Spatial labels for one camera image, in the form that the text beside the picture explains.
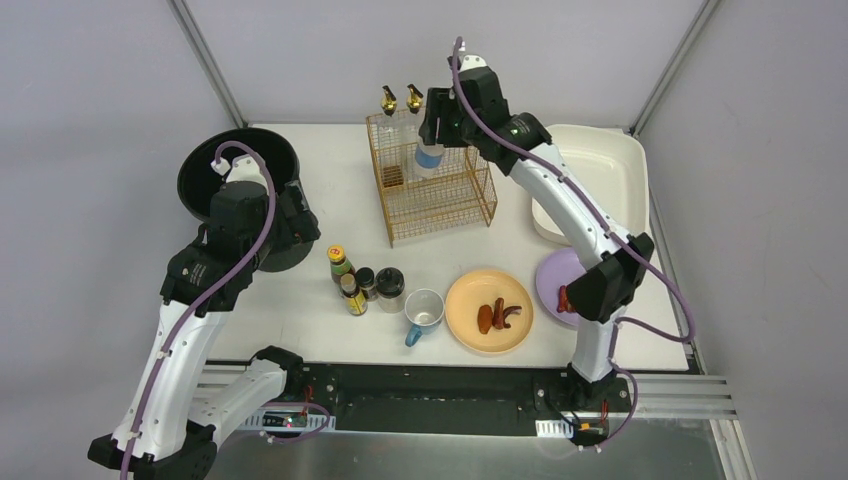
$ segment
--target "orange plate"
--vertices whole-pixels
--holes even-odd
[[[520,305],[521,313],[510,315],[512,328],[483,335],[477,328],[477,311],[482,305],[495,308],[503,297],[504,308]],[[468,348],[482,353],[506,353],[527,338],[533,326],[533,302],[527,290],[510,275],[498,270],[477,270],[463,275],[451,286],[445,301],[445,316],[451,332]]]

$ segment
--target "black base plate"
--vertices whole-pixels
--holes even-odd
[[[565,369],[305,364],[313,401],[336,417],[336,430],[535,436],[536,420],[576,409],[565,402]],[[627,412],[618,378],[581,410]]]

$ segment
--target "gray wall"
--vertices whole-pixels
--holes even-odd
[[[164,0],[0,7],[0,478],[116,478],[85,458],[127,408],[185,156],[229,128]]]
[[[361,123],[383,84],[447,86],[463,35],[513,109],[629,126],[701,0],[188,3],[250,121]]]
[[[844,478],[848,3],[724,2],[644,132],[711,373],[762,478]]]

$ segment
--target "gold nozzle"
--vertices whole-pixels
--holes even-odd
[[[388,85],[383,85],[383,98],[380,100],[380,108],[388,116],[392,116],[397,110],[397,97]]]
[[[409,84],[406,86],[409,89],[409,97],[406,99],[406,106],[409,107],[409,111],[413,114],[418,113],[421,110],[421,102],[424,100],[424,95],[420,90],[415,88],[415,85]]]

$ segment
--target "black lid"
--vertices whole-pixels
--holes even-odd
[[[356,283],[361,287],[370,287],[374,284],[374,270],[368,267],[362,267],[356,271]]]
[[[403,274],[397,268],[389,267],[377,273],[377,293],[394,298],[403,293]]]

